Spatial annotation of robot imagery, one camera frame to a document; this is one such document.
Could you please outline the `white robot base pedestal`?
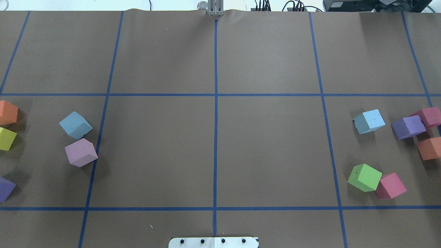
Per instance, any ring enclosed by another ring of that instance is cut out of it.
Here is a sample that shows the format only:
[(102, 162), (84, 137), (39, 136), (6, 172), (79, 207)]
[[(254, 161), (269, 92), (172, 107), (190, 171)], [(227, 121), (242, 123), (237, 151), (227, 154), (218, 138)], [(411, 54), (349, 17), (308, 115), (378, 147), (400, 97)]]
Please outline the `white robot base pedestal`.
[(169, 248), (258, 248), (257, 237), (176, 237)]

